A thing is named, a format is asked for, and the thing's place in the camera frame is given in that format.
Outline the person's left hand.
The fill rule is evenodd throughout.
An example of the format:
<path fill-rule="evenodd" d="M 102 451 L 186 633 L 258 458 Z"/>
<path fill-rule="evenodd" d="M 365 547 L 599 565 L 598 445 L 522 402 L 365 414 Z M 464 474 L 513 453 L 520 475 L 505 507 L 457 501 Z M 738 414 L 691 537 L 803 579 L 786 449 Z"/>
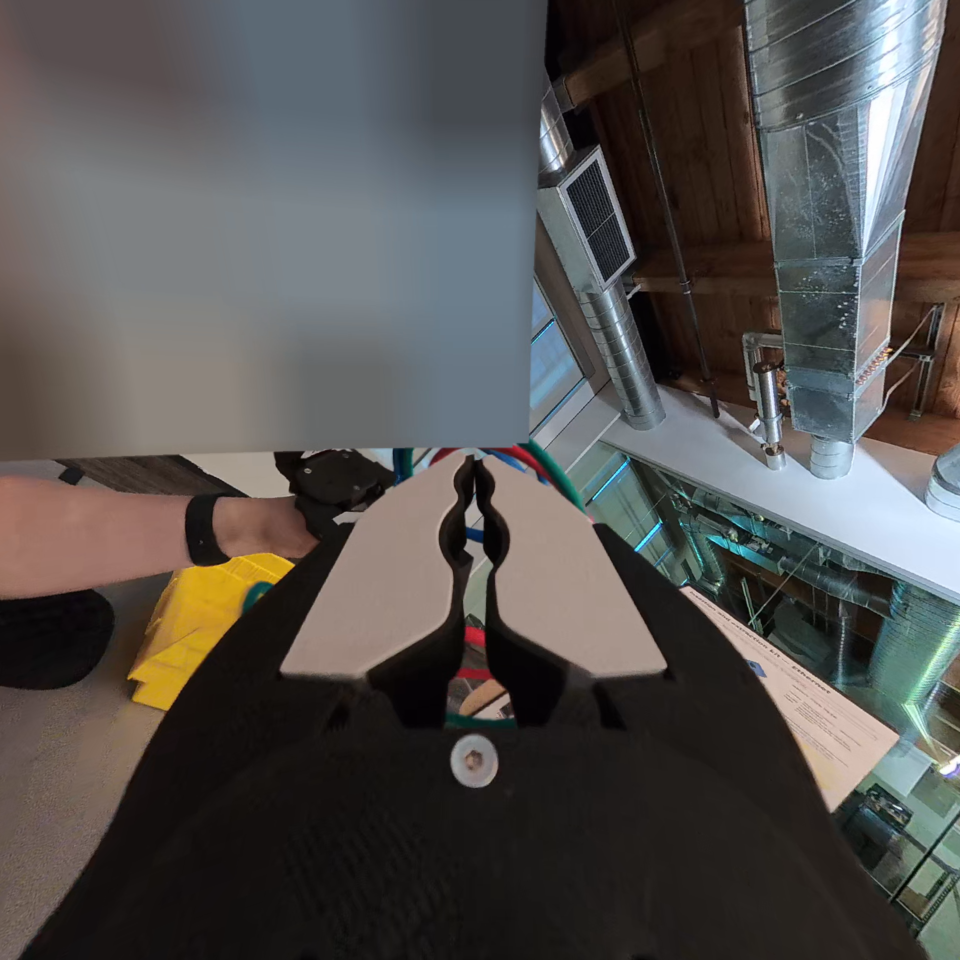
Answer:
<path fill-rule="evenodd" d="M 217 546 L 228 558 L 273 554 L 297 561 L 319 544 L 290 495 L 220 497 L 213 506 L 212 530 Z"/>

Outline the person's dark trousers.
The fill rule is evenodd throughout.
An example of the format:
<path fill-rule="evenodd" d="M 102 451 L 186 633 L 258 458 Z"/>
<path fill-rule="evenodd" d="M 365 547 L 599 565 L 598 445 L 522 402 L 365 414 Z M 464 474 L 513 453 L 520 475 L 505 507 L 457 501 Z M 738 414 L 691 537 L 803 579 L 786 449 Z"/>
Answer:
<path fill-rule="evenodd" d="M 101 662 L 114 626 L 113 605 L 95 590 L 2 600 L 2 689 L 77 684 Z"/>

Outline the metal pipe with brass end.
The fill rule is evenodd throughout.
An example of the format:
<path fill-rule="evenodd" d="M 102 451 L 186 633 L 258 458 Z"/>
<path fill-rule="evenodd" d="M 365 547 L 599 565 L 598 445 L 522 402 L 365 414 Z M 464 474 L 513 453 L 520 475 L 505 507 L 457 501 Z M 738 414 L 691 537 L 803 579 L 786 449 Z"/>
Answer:
<path fill-rule="evenodd" d="M 766 467 L 772 472 L 786 467 L 780 396 L 783 346 L 781 333 L 748 331 L 742 336 L 748 392 L 756 411 L 750 433 L 762 450 Z"/>

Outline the yellow plastic bin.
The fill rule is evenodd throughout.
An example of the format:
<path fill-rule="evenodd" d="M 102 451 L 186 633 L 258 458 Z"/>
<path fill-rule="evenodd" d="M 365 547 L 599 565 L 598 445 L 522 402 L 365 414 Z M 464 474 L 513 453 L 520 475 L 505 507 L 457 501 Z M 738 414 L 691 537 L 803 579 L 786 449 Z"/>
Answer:
<path fill-rule="evenodd" d="M 175 571 L 127 673 L 131 701 L 168 711 L 222 637 L 293 568 L 286 558 L 255 554 Z"/>

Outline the black wristband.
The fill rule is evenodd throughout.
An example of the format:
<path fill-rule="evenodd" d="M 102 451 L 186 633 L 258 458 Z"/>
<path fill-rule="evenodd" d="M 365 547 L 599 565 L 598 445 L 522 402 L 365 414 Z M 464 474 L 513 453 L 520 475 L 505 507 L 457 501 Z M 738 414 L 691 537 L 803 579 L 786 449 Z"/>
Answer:
<path fill-rule="evenodd" d="M 213 515 L 222 499 L 240 499 L 239 492 L 197 494 L 190 498 L 184 516 L 184 539 L 191 564 L 197 568 L 219 567 L 234 557 L 225 553 L 214 532 Z"/>

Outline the glass window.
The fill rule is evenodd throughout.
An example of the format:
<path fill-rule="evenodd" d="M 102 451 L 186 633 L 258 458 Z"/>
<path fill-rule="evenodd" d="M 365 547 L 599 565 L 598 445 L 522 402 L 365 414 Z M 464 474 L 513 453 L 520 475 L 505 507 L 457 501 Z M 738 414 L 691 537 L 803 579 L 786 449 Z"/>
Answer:
<path fill-rule="evenodd" d="M 544 284 L 533 281 L 530 351 L 530 436 L 550 445 L 594 397 L 590 358 L 562 324 Z"/>

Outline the silver elbow duct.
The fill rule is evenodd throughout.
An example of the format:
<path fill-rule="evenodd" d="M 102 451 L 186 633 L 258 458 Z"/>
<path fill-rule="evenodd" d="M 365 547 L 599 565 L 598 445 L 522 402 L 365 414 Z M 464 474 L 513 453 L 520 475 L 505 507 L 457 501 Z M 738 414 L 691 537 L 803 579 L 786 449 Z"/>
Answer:
<path fill-rule="evenodd" d="M 931 512 L 956 523 L 960 521 L 959 455 L 956 443 L 936 457 L 923 495 Z"/>

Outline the thin black ceiling pipe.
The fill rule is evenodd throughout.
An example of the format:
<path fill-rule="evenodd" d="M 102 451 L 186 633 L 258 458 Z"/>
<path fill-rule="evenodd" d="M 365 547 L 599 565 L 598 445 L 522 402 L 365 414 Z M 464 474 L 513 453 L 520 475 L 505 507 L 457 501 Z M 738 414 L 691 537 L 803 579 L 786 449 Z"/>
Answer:
<path fill-rule="evenodd" d="M 669 249 L 676 269 L 679 294 L 685 308 L 686 320 L 694 341 L 694 347 L 701 376 L 701 384 L 706 390 L 706 396 L 709 400 L 711 414 L 714 420 L 717 421 L 720 418 L 721 410 L 719 406 L 719 397 L 717 393 L 715 377 L 705 351 L 699 316 L 693 298 L 692 285 L 683 253 L 681 237 L 678 233 L 677 224 L 674 219 L 673 204 L 671 203 L 671 199 L 668 194 L 665 172 L 658 149 L 658 142 L 647 107 L 646 97 L 641 80 L 640 63 L 637 50 L 622 3 L 619 1 L 612 1 L 611 6 L 614 11 L 619 40 L 623 47 L 628 64 L 629 82 L 634 101 L 634 108 L 637 114 L 642 138 L 644 140 L 644 145 L 651 167 L 654 180 L 654 189 L 663 216 Z"/>

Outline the spiral metal air duct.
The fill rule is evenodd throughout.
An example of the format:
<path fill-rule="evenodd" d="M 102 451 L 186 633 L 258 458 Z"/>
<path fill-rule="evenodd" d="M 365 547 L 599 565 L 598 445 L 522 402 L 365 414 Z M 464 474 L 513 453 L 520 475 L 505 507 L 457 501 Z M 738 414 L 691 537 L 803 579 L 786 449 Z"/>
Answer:
<path fill-rule="evenodd" d="M 536 210 L 602 355 L 622 416 L 636 430 L 666 418 L 623 277 L 636 259 L 600 146 L 576 150 L 543 75 Z"/>

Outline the printed instruction sheet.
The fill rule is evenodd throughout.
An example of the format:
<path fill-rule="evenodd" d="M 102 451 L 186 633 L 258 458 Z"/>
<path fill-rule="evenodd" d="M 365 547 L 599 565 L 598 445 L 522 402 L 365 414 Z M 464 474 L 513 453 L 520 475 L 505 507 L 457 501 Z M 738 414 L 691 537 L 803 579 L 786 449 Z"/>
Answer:
<path fill-rule="evenodd" d="M 898 733 L 694 587 L 680 590 L 750 666 L 797 741 L 827 809 L 837 810 L 899 742 Z"/>

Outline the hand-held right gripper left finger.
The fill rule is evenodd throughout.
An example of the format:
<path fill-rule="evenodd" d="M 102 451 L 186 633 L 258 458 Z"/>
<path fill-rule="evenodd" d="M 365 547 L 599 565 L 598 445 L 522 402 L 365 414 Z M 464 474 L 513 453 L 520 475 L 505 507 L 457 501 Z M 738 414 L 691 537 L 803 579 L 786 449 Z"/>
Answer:
<path fill-rule="evenodd" d="M 448 683 L 464 654 L 474 456 L 452 453 L 353 524 L 280 667 L 294 678 Z"/>

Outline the rectangular metal air duct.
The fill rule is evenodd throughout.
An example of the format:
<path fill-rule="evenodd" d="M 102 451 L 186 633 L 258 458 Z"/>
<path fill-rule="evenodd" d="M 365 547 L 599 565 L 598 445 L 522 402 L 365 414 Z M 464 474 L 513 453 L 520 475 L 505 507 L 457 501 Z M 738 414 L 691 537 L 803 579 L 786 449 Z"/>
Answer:
<path fill-rule="evenodd" d="M 944 1 L 744 3 L 791 425 L 845 476 L 882 413 L 906 200 Z"/>

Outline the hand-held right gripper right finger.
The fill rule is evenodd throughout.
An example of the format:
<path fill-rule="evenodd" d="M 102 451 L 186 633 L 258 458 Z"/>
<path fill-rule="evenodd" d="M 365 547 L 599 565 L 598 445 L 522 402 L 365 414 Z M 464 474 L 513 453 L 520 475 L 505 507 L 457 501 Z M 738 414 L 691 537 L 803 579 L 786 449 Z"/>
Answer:
<path fill-rule="evenodd" d="M 537 656 L 592 679 L 662 674 L 666 658 L 590 518 L 510 466 L 480 462 L 486 649 L 498 679 L 508 657 Z"/>

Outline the person's left forearm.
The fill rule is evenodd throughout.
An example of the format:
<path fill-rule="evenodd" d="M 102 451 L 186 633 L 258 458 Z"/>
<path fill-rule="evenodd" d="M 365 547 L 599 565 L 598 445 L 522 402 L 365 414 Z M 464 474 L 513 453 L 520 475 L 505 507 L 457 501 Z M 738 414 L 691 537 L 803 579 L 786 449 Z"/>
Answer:
<path fill-rule="evenodd" d="M 185 568 L 189 498 L 1 480 L 1 597 L 99 589 Z"/>

